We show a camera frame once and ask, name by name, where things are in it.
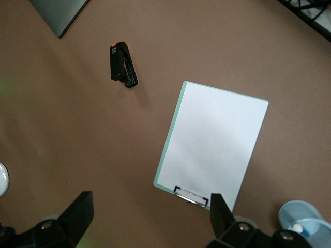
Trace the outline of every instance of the brown desk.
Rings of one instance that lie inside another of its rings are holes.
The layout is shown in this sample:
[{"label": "brown desk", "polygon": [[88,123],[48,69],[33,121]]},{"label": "brown desk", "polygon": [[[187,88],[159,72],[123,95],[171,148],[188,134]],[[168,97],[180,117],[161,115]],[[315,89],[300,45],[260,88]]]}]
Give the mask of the brown desk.
[{"label": "brown desk", "polygon": [[[331,221],[331,44],[278,1],[90,1],[59,40],[0,2],[4,225],[22,232],[92,190],[81,247],[204,247],[209,212],[153,186],[182,82],[267,99],[234,213],[267,234],[287,200]],[[125,41],[139,85],[110,80]]]}]

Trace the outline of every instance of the clipboard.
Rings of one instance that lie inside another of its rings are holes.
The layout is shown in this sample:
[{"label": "clipboard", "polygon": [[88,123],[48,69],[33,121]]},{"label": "clipboard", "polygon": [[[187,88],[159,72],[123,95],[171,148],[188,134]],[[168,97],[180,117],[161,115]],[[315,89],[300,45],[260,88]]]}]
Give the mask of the clipboard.
[{"label": "clipboard", "polygon": [[263,99],[183,82],[154,186],[208,210],[220,193],[233,211],[267,108]]}]

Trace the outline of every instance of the white paper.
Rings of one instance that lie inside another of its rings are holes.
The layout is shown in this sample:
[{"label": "white paper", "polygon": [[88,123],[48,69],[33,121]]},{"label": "white paper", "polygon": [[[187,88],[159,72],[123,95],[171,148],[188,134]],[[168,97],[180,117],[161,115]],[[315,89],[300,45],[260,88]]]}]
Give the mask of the white paper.
[{"label": "white paper", "polygon": [[196,83],[185,85],[155,186],[179,186],[208,198],[209,207],[210,194],[220,193],[233,210],[268,102]]}]

